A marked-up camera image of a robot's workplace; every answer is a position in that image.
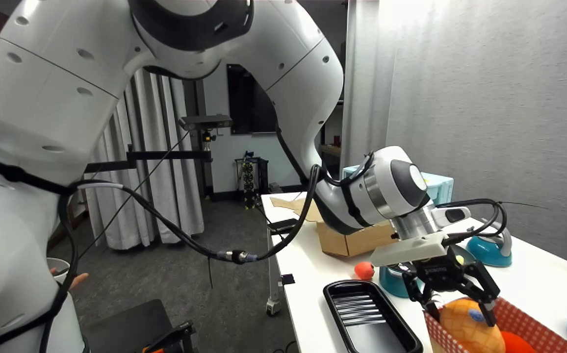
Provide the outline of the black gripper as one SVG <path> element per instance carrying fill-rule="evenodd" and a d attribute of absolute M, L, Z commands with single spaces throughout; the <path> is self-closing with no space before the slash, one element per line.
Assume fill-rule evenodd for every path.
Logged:
<path fill-rule="evenodd" d="M 459 246 L 454 246 L 444 258 L 412 262 L 403 281 L 408 299 L 434 321 L 440 319 L 434 293 L 461 293 L 479 305 L 489 328 L 497 325 L 493 311 L 501 289 L 483 266 Z"/>

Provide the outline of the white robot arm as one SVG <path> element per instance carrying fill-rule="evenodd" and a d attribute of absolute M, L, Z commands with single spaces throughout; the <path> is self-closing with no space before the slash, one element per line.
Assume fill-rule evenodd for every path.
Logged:
<path fill-rule="evenodd" d="M 424 179 L 399 148 L 336 181 L 316 138 L 344 70 L 299 0 L 20 0 L 0 32 L 0 353 L 85 353 L 47 242 L 116 117 L 132 115 L 144 70 L 199 81 L 244 68 L 273 103 L 279 142 L 316 183 L 328 226 L 352 234 L 393 223 L 395 264 L 432 260 L 448 236 Z"/>

